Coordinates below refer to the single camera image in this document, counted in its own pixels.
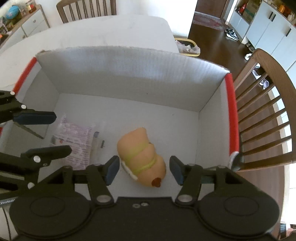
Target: white wall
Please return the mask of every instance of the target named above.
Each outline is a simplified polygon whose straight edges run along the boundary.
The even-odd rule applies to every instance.
[[[36,0],[41,4],[50,27],[62,24],[57,12],[56,4],[59,0]],[[139,14],[161,17],[167,20],[174,35],[188,37],[197,0],[117,0],[117,14]],[[70,17],[68,8],[65,8],[66,15]]]
[[[174,35],[188,37],[197,0],[117,0],[117,14],[142,14],[167,20]]]

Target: white table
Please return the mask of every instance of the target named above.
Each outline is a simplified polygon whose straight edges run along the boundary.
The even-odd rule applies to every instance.
[[[106,45],[179,53],[163,18],[117,15],[83,19],[35,34],[4,51],[0,55],[0,89],[11,91],[28,62],[42,50]]]

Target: yellow string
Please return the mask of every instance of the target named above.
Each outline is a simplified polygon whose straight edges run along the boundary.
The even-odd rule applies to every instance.
[[[144,143],[142,145],[139,145],[139,147],[137,147],[131,154],[129,154],[128,157],[125,158],[125,160],[124,160],[126,165],[128,165],[128,163],[131,161],[131,159],[133,159],[140,152],[142,152],[148,145],[149,145],[149,143]]]
[[[128,158],[126,158],[124,160],[125,164],[128,166],[128,163],[131,161],[132,158],[134,158],[136,155],[138,155],[140,152],[142,152],[149,144],[151,143],[145,143],[143,145],[140,145],[140,147],[138,147],[135,151],[133,151],[132,154],[129,154]],[[150,163],[148,163],[147,165],[143,166],[143,167],[140,167],[136,170],[131,170],[132,173],[134,175],[138,175],[140,174],[142,171],[146,171],[148,170],[149,168],[151,168],[154,164],[156,163],[156,156],[153,157],[152,161]]]
[[[135,170],[135,171],[132,171],[132,173],[133,173],[134,175],[137,176],[137,175],[140,174],[142,171],[146,171],[146,170],[148,170],[149,168],[151,168],[155,163],[156,163],[156,156],[153,157],[153,159],[152,159],[152,161],[151,161],[150,163],[148,163],[147,165],[145,165],[145,166],[143,166],[143,167],[138,168],[138,169]]]

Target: plush toy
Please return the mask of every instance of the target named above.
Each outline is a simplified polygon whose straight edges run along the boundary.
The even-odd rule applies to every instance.
[[[125,134],[117,143],[117,151],[125,171],[148,187],[160,187],[166,174],[163,158],[156,154],[145,128]]]

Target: doorway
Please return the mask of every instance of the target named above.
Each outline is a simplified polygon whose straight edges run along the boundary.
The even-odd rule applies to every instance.
[[[221,18],[225,14],[228,4],[229,0],[198,0],[195,11]]]

